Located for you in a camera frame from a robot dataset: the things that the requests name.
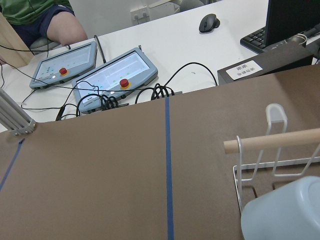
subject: brown table surface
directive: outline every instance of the brown table surface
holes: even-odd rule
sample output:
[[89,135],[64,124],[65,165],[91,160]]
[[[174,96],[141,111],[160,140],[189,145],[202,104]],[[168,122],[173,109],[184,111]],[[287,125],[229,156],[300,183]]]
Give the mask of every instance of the brown table surface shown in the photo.
[[25,140],[0,190],[0,239],[168,239],[169,113],[174,238],[240,240],[237,155],[223,141],[263,136],[271,103],[284,107],[288,132],[319,128],[319,92],[315,65],[3,132],[0,180]]

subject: white label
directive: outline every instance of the white label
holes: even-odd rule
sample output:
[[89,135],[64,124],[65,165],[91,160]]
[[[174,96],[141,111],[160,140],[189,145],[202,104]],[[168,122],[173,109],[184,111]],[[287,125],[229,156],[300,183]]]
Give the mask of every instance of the white label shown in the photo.
[[246,76],[249,76],[251,74],[254,74],[256,72],[261,71],[262,68],[253,60],[242,63],[239,66],[235,66],[233,68],[230,68],[226,71],[227,74],[233,79],[237,80]]

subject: wooden rod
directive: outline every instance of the wooden rod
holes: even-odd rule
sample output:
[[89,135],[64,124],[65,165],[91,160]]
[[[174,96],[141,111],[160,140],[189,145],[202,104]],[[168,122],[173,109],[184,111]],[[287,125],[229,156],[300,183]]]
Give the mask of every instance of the wooden rod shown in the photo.
[[[241,139],[244,151],[320,143],[320,128]],[[226,154],[239,153],[237,140],[224,141]]]

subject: white wire rack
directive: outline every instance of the white wire rack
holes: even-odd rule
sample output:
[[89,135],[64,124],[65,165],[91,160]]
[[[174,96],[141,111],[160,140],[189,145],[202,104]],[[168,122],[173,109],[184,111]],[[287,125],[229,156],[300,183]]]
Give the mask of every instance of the white wire rack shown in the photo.
[[[298,178],[306,173],[311,163],[320,162],[320,156],[317,156],[320,151],[320,128],[285,133],[287,130],[288,119],[283,107],[277,103],[272,103],[266,107],[265,111],[268,123],[265,136],[245,139],[241,139],[239,136],[236,136],[236,140],[224,142],[226,154],[238,153],[237,165],[233,166],[233,178],[240,212],[242,212],[243,209],[243,183],[252,182],[257,176],[258,169],[272,168],[272,176],[277,178]],[[282,131],[279,134],[270,135],[272,125],[274,123],[283,123]],[[282,147],[314,143],[319,143],[319,145],[316,147],[315,151],[310,157],[279,161]],[[264,154],[264,149],[267,148],[277,148],[275,159],[274,161],[261,162]],[[245,150],[260,150],[256,163],[243,164],[243,156]],[[299,173],[277,173],[277,167],[302,164],[304,164],[305,166]],[[243,171],[247,170],[253,170],[251,178],[243,178]]]

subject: computer mouse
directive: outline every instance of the computer mouse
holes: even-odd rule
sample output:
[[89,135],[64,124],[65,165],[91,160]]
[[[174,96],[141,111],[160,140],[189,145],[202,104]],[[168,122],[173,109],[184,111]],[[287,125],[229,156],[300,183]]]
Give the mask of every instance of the computer mouse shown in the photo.
[[220,21],[217,16],[213,13],[206,15],[200,22],[199,31],[201,33],[209,33],[213,29],[220,26]]

